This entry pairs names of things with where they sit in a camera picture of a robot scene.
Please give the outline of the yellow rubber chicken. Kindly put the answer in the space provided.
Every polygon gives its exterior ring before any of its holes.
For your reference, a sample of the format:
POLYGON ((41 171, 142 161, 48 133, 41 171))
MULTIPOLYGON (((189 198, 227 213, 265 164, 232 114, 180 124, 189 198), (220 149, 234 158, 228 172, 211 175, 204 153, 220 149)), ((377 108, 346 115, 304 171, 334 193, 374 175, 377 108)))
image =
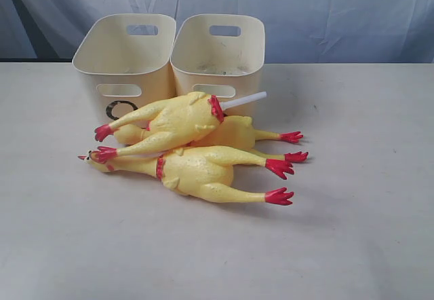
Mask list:
POLYGON ((266 202, 288 206, 294 193, 285 187, 265 193, 254 193, 231 187, 235 165, 264 167, 285 179, 293 174, 292 164, 285 160, 266 159, 259 155, 227 146, 180 147, 158 157, 121 156, 100 160, 103 147, 78 158, 101 172, 127 171, 147 174, 180 194, 214 203, 266 202))
POLYGON ((220 147, 240 150, 266 159, 304 162, 308 153, 285 153, 271 155, 255 150, 259 140, 280 140, 297 143, 303 135, 297 132, 276 133, 253 127, 252 118, 231 115, 221 122, 211 115, 188 117, 156 117, 147 130, 133 124, 124 125, 114 132, 115 138, 127 146, 119 149, 100 150, 100 159, 106 161, 123 155, 139 155, 185 149, 206 149, 220 147))

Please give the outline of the detached chicken head with tube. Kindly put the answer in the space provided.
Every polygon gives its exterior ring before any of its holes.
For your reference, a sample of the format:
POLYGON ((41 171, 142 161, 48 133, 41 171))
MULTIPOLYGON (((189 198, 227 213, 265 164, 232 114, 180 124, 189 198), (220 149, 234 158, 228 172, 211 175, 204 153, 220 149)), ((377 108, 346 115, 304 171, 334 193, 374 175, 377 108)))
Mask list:
POLYGON ((250 104, 266 97, 266 92, 257 92, 234 100, 220 101, 219 103, 220 108, 225 113, 231 115, 249 115, 252 112, 252 106, 250 104))

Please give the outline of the yellow rubber chicken front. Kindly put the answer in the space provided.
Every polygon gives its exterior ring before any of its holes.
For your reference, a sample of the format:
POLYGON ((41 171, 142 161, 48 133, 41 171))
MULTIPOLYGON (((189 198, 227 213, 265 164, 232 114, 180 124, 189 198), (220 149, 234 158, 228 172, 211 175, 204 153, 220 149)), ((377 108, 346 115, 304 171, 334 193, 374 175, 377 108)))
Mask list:
POLYGON ((121 156, 100 160, 103 147, 78 158, 101 172, 127 171, 147 174, 180 194, 214 203, 266 202, 288 206, 294 193, 285 187, 265 193, 254 193, 231 187, 235 165, 264 167, 285 179, 293 174, 292 164, 285 160, 266 159, 259 155, 227 146, 180 147, 158 157, 121 156))

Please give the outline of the headless yellow rubber chicken body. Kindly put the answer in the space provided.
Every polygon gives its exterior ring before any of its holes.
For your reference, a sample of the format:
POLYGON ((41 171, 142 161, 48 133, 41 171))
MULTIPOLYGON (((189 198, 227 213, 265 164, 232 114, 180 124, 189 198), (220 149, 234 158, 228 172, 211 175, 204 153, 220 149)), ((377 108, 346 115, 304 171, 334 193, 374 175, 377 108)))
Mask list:
POLYGON ((94 153, 96 161, 103 164, 119 156, 158 153, 200 140, 224 121, 224 114, 216 96, 190 92, 152 102, 100 126, 95 129, 95 139, 102 142, 119 128, 141 120, 149 123, 144 140, 119 149, 99 147, 94 153))

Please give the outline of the cream bin marked X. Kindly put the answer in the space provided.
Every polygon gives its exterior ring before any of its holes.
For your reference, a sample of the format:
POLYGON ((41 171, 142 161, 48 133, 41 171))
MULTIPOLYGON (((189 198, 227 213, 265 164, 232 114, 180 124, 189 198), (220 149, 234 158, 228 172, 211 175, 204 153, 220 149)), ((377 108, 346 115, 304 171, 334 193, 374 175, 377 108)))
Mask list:
POLYGON ((180 27, 170 63, 176 92, 214 94, 227 102, 259 91, 265 29, 254 17, 199 14, 180 27))

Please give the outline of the cream bin marked O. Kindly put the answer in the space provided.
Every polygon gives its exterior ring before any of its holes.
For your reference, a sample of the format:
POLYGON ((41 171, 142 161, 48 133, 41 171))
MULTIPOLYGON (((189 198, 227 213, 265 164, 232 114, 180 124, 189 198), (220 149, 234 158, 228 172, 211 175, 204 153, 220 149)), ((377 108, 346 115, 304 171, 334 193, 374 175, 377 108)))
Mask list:
POLYGON ((98 125, 176 95, 170 65, 175 36, 176 21, 163 14, 113 14, 94 23, 72 64, 98 125))

